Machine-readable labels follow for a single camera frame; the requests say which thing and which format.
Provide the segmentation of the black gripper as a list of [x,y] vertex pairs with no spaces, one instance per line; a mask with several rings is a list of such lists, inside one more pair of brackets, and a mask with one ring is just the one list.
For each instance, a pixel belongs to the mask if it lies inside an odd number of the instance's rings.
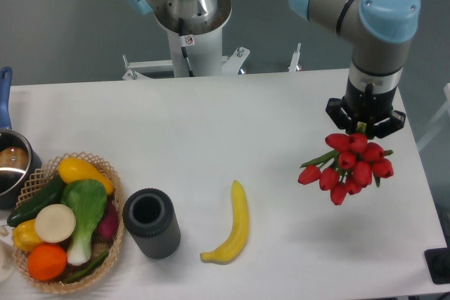
[[406,114],[392,106],[395,77],[348,79],[345,95],[330,98],[326,113],[347,134],[360,130],[367,138],[384,138],[404,128]]

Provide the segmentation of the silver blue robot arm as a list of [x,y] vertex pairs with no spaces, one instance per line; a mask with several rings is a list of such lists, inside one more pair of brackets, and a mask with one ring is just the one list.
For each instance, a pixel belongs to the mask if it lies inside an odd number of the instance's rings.
[[329,99],[336,127],[369,139],[404,127],[406,115],[392,107],[418,29],[421,0],[288,0],[291,9],[353,45],[345,94]]

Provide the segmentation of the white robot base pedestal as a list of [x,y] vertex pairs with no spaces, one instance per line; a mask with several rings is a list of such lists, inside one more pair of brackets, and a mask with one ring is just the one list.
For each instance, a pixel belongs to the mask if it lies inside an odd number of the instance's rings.
[[232,12],[231,0],[167,0],[153,9],[146,0],[127,0],[141,14],[152,13],[165,30],[169,60],[129,62],[122,56],[126,80],[145,79],[158,72],[175,77],[244,74],[250,50],[239,46],[231,55],[222,53],[222,30]]

